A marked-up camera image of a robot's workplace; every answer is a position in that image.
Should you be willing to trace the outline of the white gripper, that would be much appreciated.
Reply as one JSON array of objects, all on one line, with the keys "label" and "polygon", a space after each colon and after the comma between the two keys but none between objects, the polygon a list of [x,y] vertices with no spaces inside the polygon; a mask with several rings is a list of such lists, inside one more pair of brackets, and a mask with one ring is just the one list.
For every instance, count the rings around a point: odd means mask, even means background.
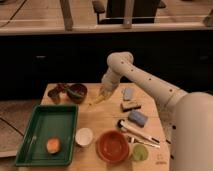
[{"label": "white gripper", "polygon": [[100,95],[103,97],[104,100],[108,100],[113,95],[113,92],[116,90],[118,85],[119,85],[118,79],[104,76],[102,78]]}]

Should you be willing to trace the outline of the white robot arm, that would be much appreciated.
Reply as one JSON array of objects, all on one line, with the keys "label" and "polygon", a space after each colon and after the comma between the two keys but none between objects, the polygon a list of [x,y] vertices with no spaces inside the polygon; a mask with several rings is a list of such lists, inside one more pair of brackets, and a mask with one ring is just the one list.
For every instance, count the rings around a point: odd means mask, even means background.
[{"label": "white robot arm", "polygon": [[101,93],[109,96],[125,76],[173,114],[169,171],[213,171],[213,95],[188,93],[133,65],[130,52],[107,57]]}]

